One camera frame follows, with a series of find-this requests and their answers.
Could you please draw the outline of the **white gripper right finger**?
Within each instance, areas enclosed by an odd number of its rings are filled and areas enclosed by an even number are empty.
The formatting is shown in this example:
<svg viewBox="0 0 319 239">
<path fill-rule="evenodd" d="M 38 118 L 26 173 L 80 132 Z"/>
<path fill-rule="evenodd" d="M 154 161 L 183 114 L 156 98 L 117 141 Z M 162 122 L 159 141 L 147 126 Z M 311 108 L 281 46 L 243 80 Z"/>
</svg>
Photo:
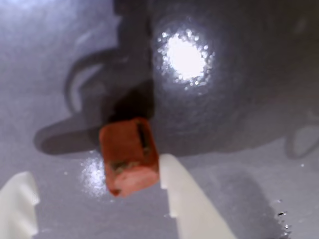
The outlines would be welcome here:
<svg viewBox="0 0 319 239">
<path fill-rule="evenodd" d="M 188 170 L 171 154 L 159 157 L 160 186 L 180 239 L 234 239 L 230 227 Z"/>
</svg>

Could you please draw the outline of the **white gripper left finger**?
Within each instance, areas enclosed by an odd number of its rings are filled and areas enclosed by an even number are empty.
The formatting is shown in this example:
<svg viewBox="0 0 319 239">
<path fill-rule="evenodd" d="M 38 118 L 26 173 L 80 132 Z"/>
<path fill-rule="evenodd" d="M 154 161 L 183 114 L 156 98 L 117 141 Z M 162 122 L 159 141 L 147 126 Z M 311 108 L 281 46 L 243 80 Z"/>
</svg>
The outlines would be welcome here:
<svg viewBox="0 0 319 239">
<path fill-rule="evenodd" d="M 39 193 L 30 172 L 12 176 L 0 190 L 0 237 L 31 239 L 38 233 Z"/>
</svg>

